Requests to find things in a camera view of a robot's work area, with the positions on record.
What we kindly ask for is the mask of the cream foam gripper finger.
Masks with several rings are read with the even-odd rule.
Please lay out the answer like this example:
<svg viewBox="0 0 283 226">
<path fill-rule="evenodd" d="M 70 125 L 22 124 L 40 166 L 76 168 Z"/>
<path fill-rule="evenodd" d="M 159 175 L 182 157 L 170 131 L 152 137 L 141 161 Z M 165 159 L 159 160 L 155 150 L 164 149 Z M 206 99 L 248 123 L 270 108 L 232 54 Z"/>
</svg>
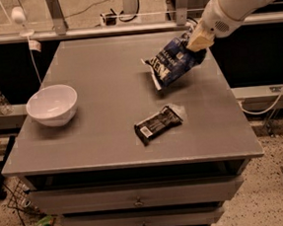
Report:
<svg viewBox="0 0 283 226">
<path fill-rule="evenodd" d="M 187 48 L 192 52 L 207 49 L 214 44 L 214 38 L 215 34 L 203 22 L 199 22 L 188 40 Z"/>
</svg>

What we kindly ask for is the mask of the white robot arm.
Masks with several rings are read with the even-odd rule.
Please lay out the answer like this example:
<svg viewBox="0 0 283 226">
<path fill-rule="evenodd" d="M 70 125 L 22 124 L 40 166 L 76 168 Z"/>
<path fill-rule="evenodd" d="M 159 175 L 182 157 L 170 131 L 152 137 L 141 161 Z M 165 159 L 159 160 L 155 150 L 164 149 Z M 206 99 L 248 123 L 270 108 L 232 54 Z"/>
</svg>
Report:
<svg viewBox="0 0 283 226">
<path fill-rule="evenodd" d="M 188 40 L 192 52 L 206 49 L 215 38 L 226 38 L 245 21 L 253 11 L 273 0 L 210 0 L 204 8 L 199 23 Z"/>
</svg>

